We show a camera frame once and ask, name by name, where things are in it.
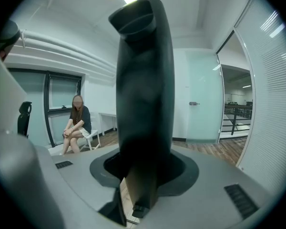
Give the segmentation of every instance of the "white table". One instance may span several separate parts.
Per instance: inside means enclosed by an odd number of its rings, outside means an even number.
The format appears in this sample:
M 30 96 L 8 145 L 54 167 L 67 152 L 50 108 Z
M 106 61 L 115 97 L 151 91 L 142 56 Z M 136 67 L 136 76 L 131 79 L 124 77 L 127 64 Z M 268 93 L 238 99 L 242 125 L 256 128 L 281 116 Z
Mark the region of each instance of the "white table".
M 103 116 L 111 116 L 112 117 L 112 123 L 113 123 L 113 130 L 115 131 L 115 126 L 116 126 L 116 113 L 111 112 L 111 113 L 99 113 L 100 116 L 100 127 L 101 127 L 101 132 L 102 135 L 105 135 L 104 129 L 103 129 Z

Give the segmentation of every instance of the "black vent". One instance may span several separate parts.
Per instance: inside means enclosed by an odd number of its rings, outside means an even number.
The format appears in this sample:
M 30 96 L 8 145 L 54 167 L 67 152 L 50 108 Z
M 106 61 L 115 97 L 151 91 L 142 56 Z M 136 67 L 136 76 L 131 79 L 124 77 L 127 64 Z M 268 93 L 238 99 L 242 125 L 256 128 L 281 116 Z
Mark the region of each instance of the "black vent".
M 58 169 L 61 169 L 61 168 L 73 165 L 73 163 L 71 163 L 70 161 L 63 161 L 63 162 L 57 163 L 55 165 Z
M 225 191 L 233 201 L 234 205 L 242 215 L 243 219 L 248 218 L 258 210 L 252 199 L 245 193 L 240 185 L 230 185 L 225 187 Z

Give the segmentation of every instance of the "woman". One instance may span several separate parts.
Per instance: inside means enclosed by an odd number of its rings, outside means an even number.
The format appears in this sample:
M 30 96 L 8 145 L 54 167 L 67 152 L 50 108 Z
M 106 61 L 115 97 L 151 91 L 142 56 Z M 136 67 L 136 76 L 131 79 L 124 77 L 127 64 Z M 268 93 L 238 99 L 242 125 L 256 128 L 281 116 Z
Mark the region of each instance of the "woman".
M 72 100 L 72 110 L 70 119 L 66 128 L 63 131 L 64 141 L 62 154 L 64 155 L 69 145 L 74 153 L 79 153 L 80 149 L 77 145 L 77 139 L 86 137 L 91 133 L 91 122 L 89 109 L 84 106 L 82 96 L 76 95 Z

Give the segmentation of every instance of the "hand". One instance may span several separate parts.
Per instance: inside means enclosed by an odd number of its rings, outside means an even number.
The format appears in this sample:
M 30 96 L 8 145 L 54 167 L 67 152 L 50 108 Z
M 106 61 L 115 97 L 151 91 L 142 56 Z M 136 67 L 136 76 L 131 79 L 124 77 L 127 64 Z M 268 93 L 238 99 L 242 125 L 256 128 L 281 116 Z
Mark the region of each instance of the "hand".
M 68 136 L 68 135 L 70 135 L 72 132 L 73 132 L 73 129 L 70 128 L 70 129 L 66 130 L 66 131 L 64 132 L 64 134 L 65 134 L 66 136 Z

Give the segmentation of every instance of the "black window frame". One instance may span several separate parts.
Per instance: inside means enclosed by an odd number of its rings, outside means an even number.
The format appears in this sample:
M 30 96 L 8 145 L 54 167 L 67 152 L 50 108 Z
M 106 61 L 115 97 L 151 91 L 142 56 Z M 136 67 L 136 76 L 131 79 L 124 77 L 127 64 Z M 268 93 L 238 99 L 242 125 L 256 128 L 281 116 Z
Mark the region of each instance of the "black window frame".
M 55 147 L 56 143 L 54 143 L 53 136 L 51 133 L 50 123 L 49 123 L 49 115 L 71 112 L 72 108 L 50 109 L 50 107 L 49 107 L 50 79 L 55 78 L 55 79 L 78 81 L 77 94 L 81 95 L 82 77 L 70 75 L 70 74 L 65 74 L 65 73 L 52 72 L 52 71 L 22 69 L 22 68 L 7 68 L 7 69 L 9 70 L 9 72 L 40 73 L 40 74 L 45 75 L 44 91 L 43 91 L 43 112 L 44 112 L 44 118 L 45 118 L 45 122 L 46 122 L 47 133 L 48 133 L 48 137 L 49 137 L 51 146 Z

